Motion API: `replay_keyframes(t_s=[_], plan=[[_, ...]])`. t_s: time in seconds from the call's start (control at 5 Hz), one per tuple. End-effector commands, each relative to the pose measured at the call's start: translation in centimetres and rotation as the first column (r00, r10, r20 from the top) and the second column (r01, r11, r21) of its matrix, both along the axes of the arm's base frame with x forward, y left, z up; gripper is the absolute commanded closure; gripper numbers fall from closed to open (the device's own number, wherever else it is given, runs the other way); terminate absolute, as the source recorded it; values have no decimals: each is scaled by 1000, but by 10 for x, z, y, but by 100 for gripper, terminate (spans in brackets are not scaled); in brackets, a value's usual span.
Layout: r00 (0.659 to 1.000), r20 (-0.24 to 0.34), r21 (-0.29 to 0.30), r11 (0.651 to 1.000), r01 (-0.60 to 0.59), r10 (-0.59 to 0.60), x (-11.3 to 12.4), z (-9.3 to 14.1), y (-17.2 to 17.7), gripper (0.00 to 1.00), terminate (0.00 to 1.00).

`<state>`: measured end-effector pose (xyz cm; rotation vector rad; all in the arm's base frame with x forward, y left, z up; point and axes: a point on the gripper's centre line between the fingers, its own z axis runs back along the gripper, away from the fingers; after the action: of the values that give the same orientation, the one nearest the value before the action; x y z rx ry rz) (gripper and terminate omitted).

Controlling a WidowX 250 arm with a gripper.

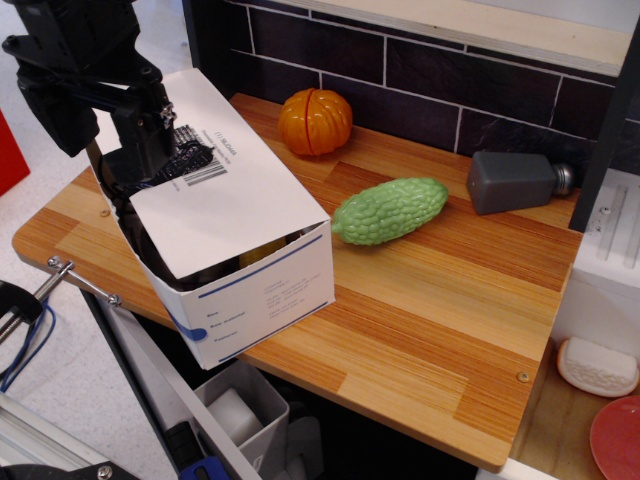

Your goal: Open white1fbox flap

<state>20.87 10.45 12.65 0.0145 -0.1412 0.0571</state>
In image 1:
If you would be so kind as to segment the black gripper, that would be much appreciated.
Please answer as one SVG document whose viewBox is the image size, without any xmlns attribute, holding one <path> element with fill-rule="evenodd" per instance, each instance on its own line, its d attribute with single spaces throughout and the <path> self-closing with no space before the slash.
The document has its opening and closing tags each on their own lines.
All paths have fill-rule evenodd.
<svg viewBox="0 0 640 480">
<path fill-rule="evenodd" d="M 26 32 L 6 38 L 18 85 L 56 145 L 77 155 L 111 114 L 121 148 L 104 156 L 117 183 L 153 179 L 175 152 L 173 103 L 160 70 L 136 49 L 130 1 L 15 1 Z"/>
</svg>

